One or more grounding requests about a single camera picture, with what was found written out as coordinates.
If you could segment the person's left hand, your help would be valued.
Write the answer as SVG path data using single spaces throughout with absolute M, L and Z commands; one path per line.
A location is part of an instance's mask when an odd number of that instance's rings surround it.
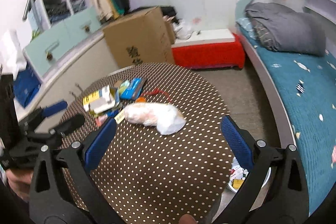
M 34 172 L 31 169 L 8 169 L 6 171 L 10 188 L 25 202 L 30 199 L 30 185 L 33 174 Z

